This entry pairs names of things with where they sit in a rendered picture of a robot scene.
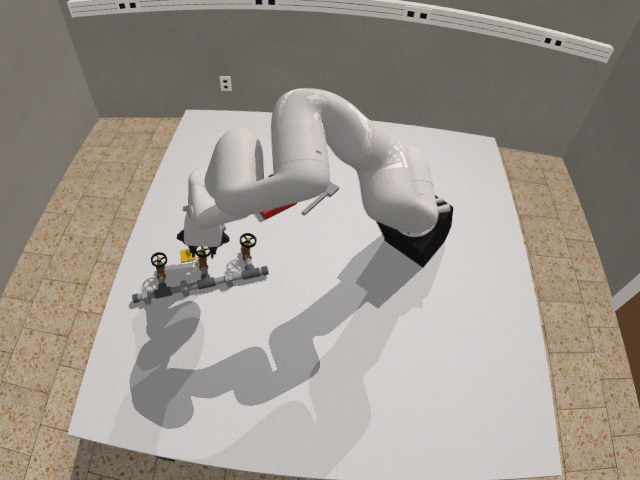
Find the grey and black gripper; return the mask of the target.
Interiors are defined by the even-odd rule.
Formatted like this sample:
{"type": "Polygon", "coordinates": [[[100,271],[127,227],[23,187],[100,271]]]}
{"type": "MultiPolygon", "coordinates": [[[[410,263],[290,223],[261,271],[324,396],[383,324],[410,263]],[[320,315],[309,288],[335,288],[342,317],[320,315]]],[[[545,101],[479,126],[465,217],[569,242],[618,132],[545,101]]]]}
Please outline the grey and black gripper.
{"type": "Polygon", "coordinates": [[[186,213],[184,229],[177,234],[177,239],[188,246],[192,258],[195,257],[195,246],[211,247],[213,259],[217,248],[229,242],[230,237],[222,231],[222,224],[207,229],[197,229],[186,213]]]}

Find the red rectangular block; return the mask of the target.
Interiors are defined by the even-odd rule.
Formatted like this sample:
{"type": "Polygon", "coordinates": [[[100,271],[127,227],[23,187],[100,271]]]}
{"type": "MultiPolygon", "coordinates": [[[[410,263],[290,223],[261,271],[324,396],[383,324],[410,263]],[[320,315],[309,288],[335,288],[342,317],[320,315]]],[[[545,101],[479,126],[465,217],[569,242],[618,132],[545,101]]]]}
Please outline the red rectangular block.
{"type": "Polygon", "coordinates": [[[286,210],[286,209],[288,209],[288,208],[290,208],[290,207],[292,207],[292,206],[294,206],[296,204],[297,203],[286,205],[286,206],[282,206],[282,207],[279,207],[279,208],[275,208],[275,209],[272,209],[272,210],[261,212],[260,214],[266,220],[266,219],[268,219],[268,218],[270,218],[270,217],[272,217],[272,216],[274,216],[274,215],[276,215],[276,214],[278,214],[278,213],[280,213],[280,212],[282,212],[282,211],[284,211],[284,210],[286,210]]]}

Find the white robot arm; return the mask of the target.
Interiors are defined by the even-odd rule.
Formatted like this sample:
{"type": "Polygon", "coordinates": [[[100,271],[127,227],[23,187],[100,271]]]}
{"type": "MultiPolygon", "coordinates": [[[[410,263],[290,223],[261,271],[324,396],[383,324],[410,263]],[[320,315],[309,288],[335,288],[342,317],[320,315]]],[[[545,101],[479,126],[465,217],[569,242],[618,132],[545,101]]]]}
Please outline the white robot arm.
{"type": "Polygon", "coordinates": [[[272,112],[271,142],[273,176],[264,179],[263,150],[254,133],[236,128],[218,140],[209,166],[188,179],[183,211],[197,229],[321,195],[330,182],[327,144],[357,171],[371,219],[420,237],[435,227],[439,213],[451,211],[449,204],[437,207],[444,201],[435,199],[425,155],[402,146],[334,93],[303,88],[283,94],[272,112]]]}

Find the yellow tag on chain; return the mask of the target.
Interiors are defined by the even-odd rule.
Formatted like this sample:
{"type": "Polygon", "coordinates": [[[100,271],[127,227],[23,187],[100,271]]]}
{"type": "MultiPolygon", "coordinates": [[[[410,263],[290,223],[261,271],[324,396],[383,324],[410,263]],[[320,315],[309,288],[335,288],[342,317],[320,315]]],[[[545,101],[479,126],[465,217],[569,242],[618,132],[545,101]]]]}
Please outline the yellow tag on chain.
{"type": "MultiPolygon", "coordinates": [[[[192,253],[189,252],[189,249],[180,250],[180,251],[181,251],[181,260],[182,260],[182,262],[191,261],[191,260],[195,260],[196,259],[196,256],[194,258],[192,258],[192,253]]],[[[199,257],[198,257],[197,261],[199,261],[199,257]]],[[[196,261],[196,263],[197,263],[197,261],[196,261]]],[[[196,265],[196,263],[195,263],[195,265],[196,265]]]]}

